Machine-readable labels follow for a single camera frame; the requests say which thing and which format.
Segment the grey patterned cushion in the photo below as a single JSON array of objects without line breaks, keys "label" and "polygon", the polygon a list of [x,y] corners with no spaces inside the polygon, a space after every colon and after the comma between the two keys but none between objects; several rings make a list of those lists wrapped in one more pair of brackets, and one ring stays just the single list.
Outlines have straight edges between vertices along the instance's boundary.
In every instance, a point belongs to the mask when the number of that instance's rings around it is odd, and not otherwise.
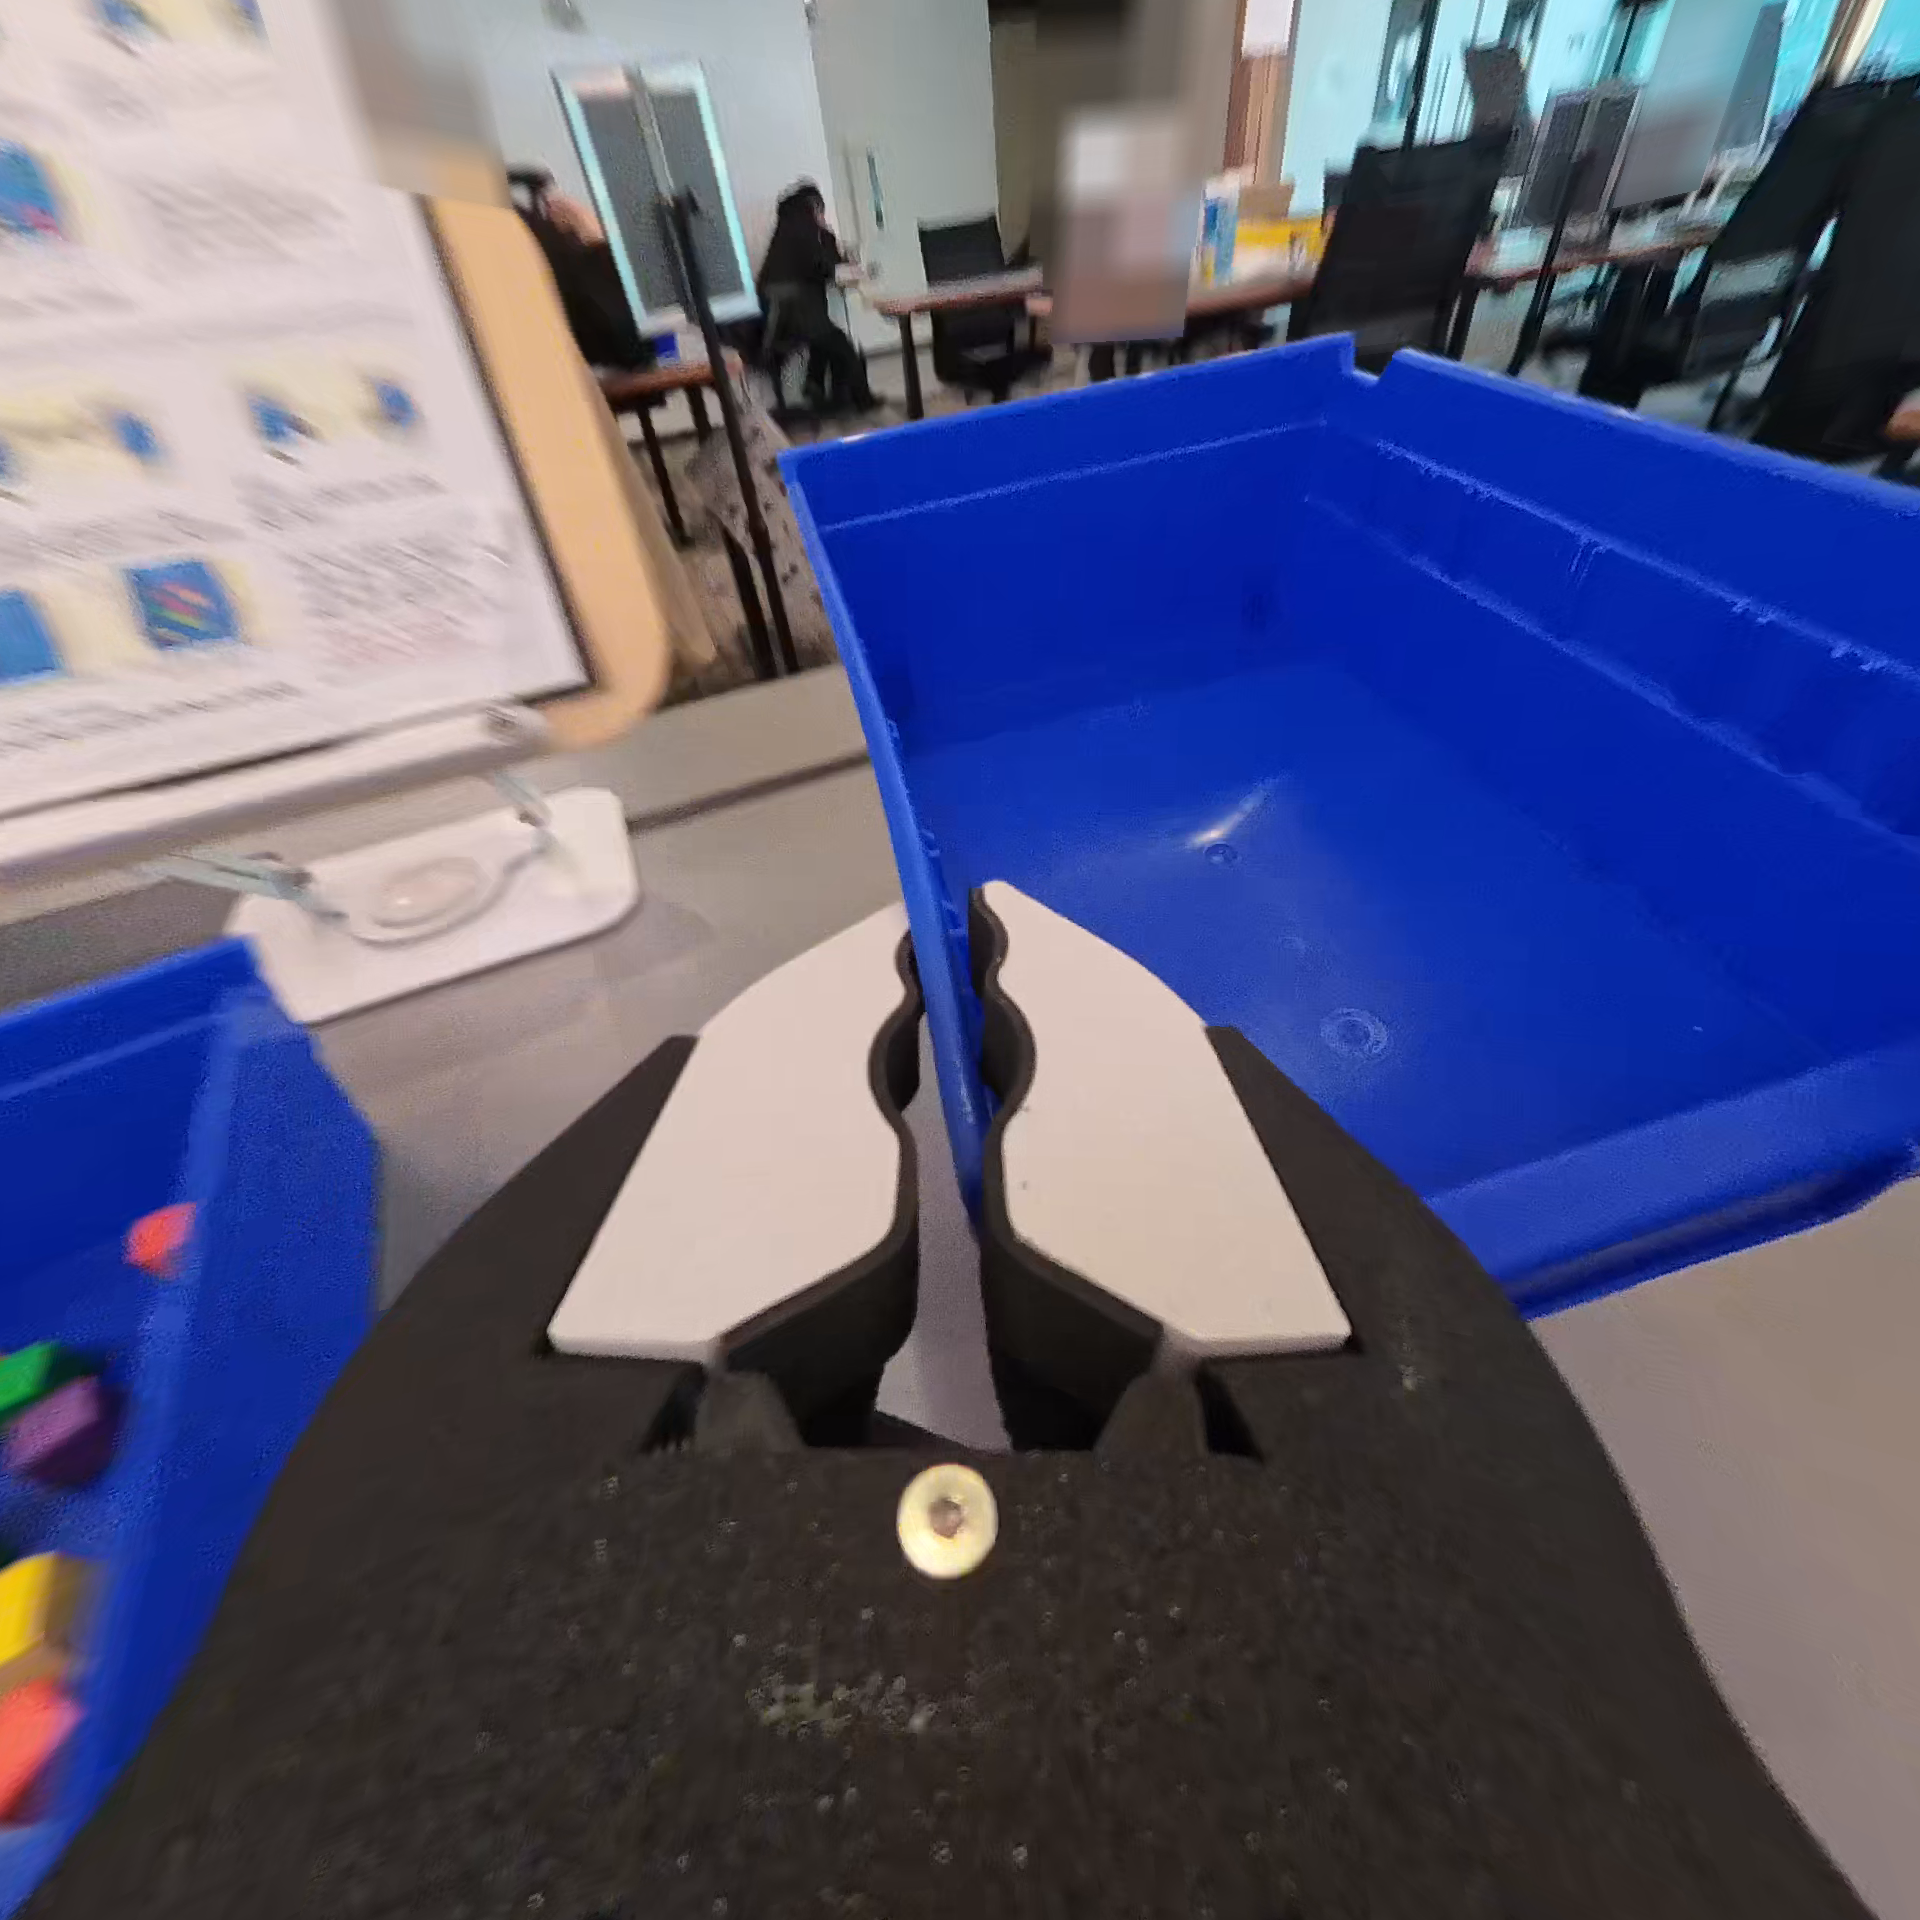
[{"label": "grey patterned cushion", "polygon": [[783,491],[780,455],[791,447],[761,406],[747,366],[725,355],[725,391],[695,399],[708,429],[695,430],[683,468],[687,533],[713,546],[740,597],[740,648],[758,678],[840,665],[829,614]]}]

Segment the printed instruction sheet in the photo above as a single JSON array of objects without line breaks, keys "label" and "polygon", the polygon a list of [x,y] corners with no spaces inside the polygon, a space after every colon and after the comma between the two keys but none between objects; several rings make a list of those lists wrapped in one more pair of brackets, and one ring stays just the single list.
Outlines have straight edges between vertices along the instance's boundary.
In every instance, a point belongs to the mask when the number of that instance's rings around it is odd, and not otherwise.
[{"label": "printed instruction sheet", "polygon": [[334,5],[2,5],[2,816],[588,686]]}]

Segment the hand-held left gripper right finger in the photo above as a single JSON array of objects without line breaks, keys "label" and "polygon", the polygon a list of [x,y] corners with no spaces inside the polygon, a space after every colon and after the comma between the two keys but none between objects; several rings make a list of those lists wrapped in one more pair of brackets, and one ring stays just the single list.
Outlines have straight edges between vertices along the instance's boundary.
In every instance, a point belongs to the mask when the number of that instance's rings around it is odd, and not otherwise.
[{"label": "hand-held left gripper right finger", "polygon": [[1208,1411],[1229,1362],[1348,1352],[1353,1330],[1233,1060],[1160,972],[1013,882],[968,897],[980,1300],[1014,1447],[1092,1447],[1129,1387]]}]

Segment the blue plastic bin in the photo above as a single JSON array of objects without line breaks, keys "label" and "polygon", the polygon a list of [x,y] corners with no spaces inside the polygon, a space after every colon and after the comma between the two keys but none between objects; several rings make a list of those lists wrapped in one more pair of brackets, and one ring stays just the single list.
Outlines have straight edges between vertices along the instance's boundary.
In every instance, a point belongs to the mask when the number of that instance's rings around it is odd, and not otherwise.
[{"label": "blue plastic bin", "polygon": [[[198,1208],[179,1280],[128,1228]],[[121,1395],[103,1477],[2,1473],[2,1563],[91,1563],[82,1721],[41,1819],[2,1830],[13,1918],[201,1646],[296,1436],[375,1323],[377,1148],[242,941],[2,1014],[2,1352],[63,1342]]]},{"label": "blue plastic bin", "polygon": [[1917,491],[1348,340],[780,456],[977,1201],[966,904],[1238,1030],[1523,1313],[1917,1175]]}]

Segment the stack of blue white cartons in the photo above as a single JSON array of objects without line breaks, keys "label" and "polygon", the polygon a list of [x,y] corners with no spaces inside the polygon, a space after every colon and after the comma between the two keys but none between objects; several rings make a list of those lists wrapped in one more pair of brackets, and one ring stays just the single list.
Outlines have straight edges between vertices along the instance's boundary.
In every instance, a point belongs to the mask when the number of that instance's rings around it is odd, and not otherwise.
[{"label": "stack of blue white cartons", "polygon": [[1295,206],[1293,181],[1254,181],[1249,170],[1204,182],[1191,255],[1193,291],[1256,279],[1308,279],[1324,251],[1319,206]]}]

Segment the black office chair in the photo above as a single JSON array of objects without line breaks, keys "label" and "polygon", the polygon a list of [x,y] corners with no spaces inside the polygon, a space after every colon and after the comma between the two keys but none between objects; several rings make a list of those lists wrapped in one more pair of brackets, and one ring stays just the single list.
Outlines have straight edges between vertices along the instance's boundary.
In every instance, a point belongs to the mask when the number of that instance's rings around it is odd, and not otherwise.
[{"label": "black office chair", "polygon": [[1618,270],[1576,394],[1635,412],[1648,388],[1737,375],[1785,316],[1872,111],[1859,86],[1815,87],[1689,279],[1676,266]]},{"label": "black office chair", "polygon": [[1507,135],[1357,146],[1286,344],[1348,336],[1362,373],[1401,350],[1438,353],[1481,243]]},{"label": "black office chair", "polygon": [[1917,388],[1917,96],[1866,124],[1839,178],[1827,251],[1762,388],[1751,442],[1862,461]]},{"label": "black office chair", "polygon": [[[925,221],[918,243],[929,293],[1000,282],[1013,270],[996,214]],[[1025,293],[1000,302],[971,293],[962,303],[937,303],[927,324],[937,383],[966,403],[1004,403],[1019,383],[1045,368],[1049,353]]]}]

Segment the yellow wooden cube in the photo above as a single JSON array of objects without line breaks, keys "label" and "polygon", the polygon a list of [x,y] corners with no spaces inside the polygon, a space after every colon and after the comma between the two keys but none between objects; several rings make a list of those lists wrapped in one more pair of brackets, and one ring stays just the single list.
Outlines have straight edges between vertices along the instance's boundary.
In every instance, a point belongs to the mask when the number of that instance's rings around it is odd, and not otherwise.
[{"label": "yellow wooden cube", "polygon": [[2,1693],[72,1669],[89,1585],[91,1563],[58,1550],[2,1563]]}]

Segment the tan fabric cover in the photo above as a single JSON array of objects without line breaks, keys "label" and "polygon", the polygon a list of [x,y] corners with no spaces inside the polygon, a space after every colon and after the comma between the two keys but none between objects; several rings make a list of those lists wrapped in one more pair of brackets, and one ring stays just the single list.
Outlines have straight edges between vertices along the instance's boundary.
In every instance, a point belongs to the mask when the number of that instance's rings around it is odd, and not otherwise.
[{"label": "tan fabric cover", "polygon": [[646,476],[638,450],[631,442],[623,442],[621,447],[625,455],[625,493],[634,502],[636,538],[646,557],[646,574],[665,633],[665,701],[673,706],[691,699],[697,684],[712,669],[719,669],[722,657],[708,633],[697,578],[686,568],[683,546],[675,541],[669,518],[662,513],[662,498],[656,483]]}]

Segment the purple wooden cube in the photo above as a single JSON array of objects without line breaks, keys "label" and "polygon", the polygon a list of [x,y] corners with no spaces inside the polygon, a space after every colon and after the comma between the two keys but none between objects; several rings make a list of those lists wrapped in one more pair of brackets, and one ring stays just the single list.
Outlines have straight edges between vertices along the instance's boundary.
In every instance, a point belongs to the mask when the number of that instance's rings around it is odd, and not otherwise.
[{"label": "purple wooden cube", "polygon": [[121,1395],[106,1377],[79,1375],[25,1404],[2,1429],[2,1470],[39,1489],[72,1494],[106,1473]]}]

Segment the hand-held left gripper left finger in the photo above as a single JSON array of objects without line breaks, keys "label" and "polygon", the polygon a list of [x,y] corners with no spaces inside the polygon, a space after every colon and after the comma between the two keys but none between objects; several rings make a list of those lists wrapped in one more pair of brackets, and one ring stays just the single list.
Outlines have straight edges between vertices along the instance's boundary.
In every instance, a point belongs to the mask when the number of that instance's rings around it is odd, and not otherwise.
[{"label": "hand-held left gripper left finger", "polygon": [[858,1444],[918,1321],[919,977],[900,904],[660,1046],[662,1103],[549,1348],[761,1377],[809,1444]]}]

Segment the teal framed glass panel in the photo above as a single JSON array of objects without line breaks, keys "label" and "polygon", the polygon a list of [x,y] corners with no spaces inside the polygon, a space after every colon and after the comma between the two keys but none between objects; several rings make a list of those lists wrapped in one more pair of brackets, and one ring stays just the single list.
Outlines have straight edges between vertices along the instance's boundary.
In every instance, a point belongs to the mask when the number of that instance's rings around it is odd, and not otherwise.
[{"label": "teal framed glass panel", "polygon": [[636,329],[695,324],[669,206],[686,208],[713,324],[750,324],[754,263],[702,66],[557,66],[551,87]]}]

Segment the large red wooden cube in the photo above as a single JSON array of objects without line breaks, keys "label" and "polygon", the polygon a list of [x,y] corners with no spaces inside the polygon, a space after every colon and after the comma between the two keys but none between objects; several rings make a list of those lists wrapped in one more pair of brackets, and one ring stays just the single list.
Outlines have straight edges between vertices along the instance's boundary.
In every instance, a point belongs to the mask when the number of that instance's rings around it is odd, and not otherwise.
[{"label": "large red wooden cube", "polygon": [[45,1779],[63,1760],[82,1707],[56,1680],[32,1680],[2,1694],[2,1830],[41,1819]]}]

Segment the wooden desk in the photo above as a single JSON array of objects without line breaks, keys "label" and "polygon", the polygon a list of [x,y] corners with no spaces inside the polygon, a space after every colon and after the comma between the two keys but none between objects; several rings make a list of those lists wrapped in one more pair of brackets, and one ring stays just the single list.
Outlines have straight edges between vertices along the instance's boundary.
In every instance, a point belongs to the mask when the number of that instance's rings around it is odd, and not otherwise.
[{"label": "wooden desk", "polygon": [[662,455],[662,442],[656,430],[656,412],[669,403],[669,399],[686,399],[686,412],[691,419],[691,437],[695,444],[708,444],[713,435],[713,422],[708,414],[708,391],[712,391],[712,375],[704,363],[695,358],[669,358],[669,363],[656,363],[636,373],[610,373],[610,368],[593,368],[593,378],[600,386],[600,394],[608,399],[608,408],[618,422],[638,422],[638,447],[646,455],[646,468],[654,473],[654,486],[660,498],[660,509],[669,530],[669,538],[675,548],[687,548],[691,535],[680,508],[680,493]]},{"label": "wooden desk", "polygon": [[[1721,225],[1713,221],[1648,221],[1642,230],[1610,231],[1607,239],[1580,239],[1576,245],[1561,239],[1553,245],[1537,245],[1527,255],[1505,251],[1498,234],[1484,239],[1468,251],[1465,269],[1450,282],[1438,282],[1436,293],[1425,302],[1432,309],[1429,336],[1442,355],[1462,355],[1480,296],[1507,296],[1532,289],[1537,293],[1534,307],[1544,307],[1549,289],[1566,275],[1676,266],[1706,248],[1716,231]],[[1193,329],[1254,324],[1273,309],[1307,307],[1321,275],[1321,263],[1308,255],[1307,245],[1293,245],[1256,275],[1191,286],[1185,309],[1168,324],[1148,324],[1139,340],[1175,344]],[[957,313],[1014,307],[1020,321],[1049,324],[1053,313],[1053,296],[1042,286],[1038,269],[937,282],[929,291],[896,296],[866,293],[866,302],[878,316],[896,326],[906,419],[925,419],[915,333],[919,316],[949,321]]]}]

